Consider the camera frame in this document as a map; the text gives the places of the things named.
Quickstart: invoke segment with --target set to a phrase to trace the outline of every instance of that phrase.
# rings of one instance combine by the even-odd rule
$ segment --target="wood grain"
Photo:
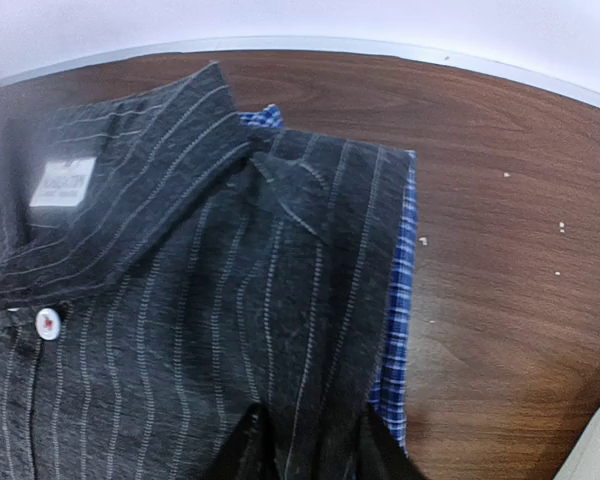
[[[275,102],[289,127],[418,151],[410,453],[434,480],[553,478],[600,405],[600,110],[394,58],[230,52],[11,86],[0,115],[130,95],[209,59],[242,109]]]

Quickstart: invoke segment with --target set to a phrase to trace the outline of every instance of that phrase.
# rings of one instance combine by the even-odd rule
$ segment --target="shirt collar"
[[[22,246],[14,195],[0,188],[7,192],[0,194],[0,310],[51,304],[116,283],[249,150],[217,64],[142,95],[64,109],[39,123],[41,151],[95,152],[96,170],[66,228]]]

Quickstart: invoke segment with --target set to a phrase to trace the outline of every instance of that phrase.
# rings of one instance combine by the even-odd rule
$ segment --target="gray striped shirt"
[[[78,207],[28,207],[46,161],[85,156]],[[242,126],[217,65],[11,124],[0,479],[197,478],[253,402],[282,478],[351,475],[409,161]],[[36,333],[45,307],[57,340]]]

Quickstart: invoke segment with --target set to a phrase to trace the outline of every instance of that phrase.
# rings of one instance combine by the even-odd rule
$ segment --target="white wall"
[[[432,47],[600,94],[600,0],[0,1],[0,79],[112,50],[251,36],[296,36],[286,40],[296,48],[308,37]]]

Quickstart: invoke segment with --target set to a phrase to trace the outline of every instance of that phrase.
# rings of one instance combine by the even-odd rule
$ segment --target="blue checkered fabric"
[[[259,112],[241,113],[240,120],[242,120],[242,123],[245,125],[251,125],[253,127],[284,128],[282,112],[280,112],[277,105],[273,104]]]
[[[282,113],[276,105],[269,105],[261,112],[241,113],[240,117],[242,122],[247,125],[284,128]],[[410,155],[413,161],[405,188],[402,222],[393,260],[385,351],[369,398],[374,410],[385,421],[391,434],[402,448],[406,448],[407,339],[418,223],[416,156],[415,152],[410,152]]]

